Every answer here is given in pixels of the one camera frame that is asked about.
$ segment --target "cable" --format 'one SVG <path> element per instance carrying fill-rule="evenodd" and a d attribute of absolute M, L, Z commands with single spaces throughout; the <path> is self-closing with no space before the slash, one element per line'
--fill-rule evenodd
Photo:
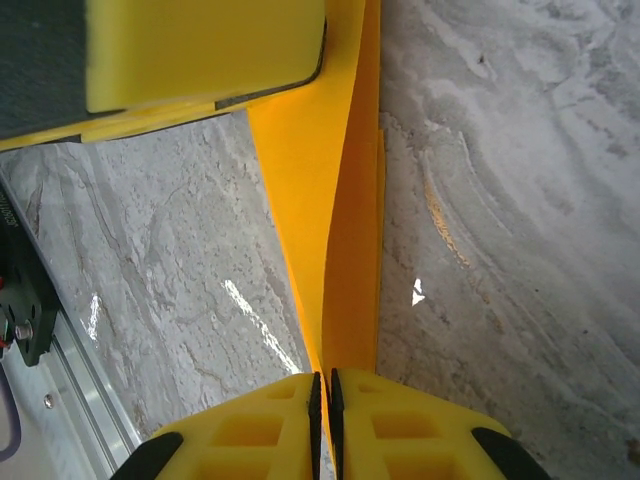
<path fill-rule="evenodd" d="M 15 455 L 22 443 L 22 428 L 20 427 L 20 415 L 18 414 L 18 406 L 11 393 L 11 386 L 7 374 L 0 364 L 0 395 L 7 408 L 9 416 L 9 445 L 4 450 L 0 450 L 0 463 L 9 460 Z"/>

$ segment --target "white marble texture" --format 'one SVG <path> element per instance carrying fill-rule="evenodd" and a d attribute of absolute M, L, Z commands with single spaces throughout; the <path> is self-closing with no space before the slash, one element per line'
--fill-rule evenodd
<path fill-rule="evenodd" d="M 379 372 L 554 478 L 638 478 L 640 5 L 383 16 Z M 308 369 L 244 114 L 0 167 L 144 434 Z"/>

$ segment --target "screw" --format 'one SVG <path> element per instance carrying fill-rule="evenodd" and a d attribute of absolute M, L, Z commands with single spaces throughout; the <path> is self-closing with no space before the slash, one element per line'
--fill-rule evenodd
<path fill-rule="evenodd" d="M 13 334 L 18 340 L 30 340 L 33 337 L 33 328 L 31 328 L 29 320 L 22 325 L 16 325 L 16 328 L 13 329 Z"/>
<path fill-rule="evenodd" d="M 53 408 L 53 395 L 51 395 L 50 393 L 47 393 L 44 396 L 44 406 L 47 407 L 48 410 L 51 410 Z"/>

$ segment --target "gray marble floor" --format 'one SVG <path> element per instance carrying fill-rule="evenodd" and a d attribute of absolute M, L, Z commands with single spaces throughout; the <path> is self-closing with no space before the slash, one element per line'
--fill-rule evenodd
<path fill-rule="evenodd" d="M 640 4 L 383 15 L 379 372 L 638 478 Z M 0 167 L 143 434 L 308 369 L 243 113 Z"/>

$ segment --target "orange plastic sheet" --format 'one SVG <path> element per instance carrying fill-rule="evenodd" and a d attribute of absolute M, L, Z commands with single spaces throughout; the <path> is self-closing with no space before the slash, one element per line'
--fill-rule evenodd
<path fill-rule="evenodd" d="M 380 0 L 326 12 L 320 76 L 248 110 L 309 359 L 328 378 L 375 369 L 385 156 Z"/>

